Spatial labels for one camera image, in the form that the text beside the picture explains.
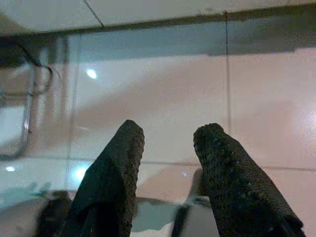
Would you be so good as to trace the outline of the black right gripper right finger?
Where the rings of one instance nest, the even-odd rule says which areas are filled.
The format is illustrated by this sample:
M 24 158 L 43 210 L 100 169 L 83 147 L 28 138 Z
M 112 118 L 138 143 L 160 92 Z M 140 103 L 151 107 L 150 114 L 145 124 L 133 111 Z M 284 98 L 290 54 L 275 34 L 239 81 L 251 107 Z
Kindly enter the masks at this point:
M 221 237 L 305 236 L 274 182 L 219 124 L 199 127 L 194 149 Z

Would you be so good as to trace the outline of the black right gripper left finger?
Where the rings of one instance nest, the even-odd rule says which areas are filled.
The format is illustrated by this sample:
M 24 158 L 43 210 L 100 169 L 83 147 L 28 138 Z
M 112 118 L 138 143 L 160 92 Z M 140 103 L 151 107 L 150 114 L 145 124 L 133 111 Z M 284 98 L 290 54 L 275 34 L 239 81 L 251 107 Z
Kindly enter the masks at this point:
M 126 120 L 85 172 L 63 236 L 130 236 L 144 145 L 143 129 Z

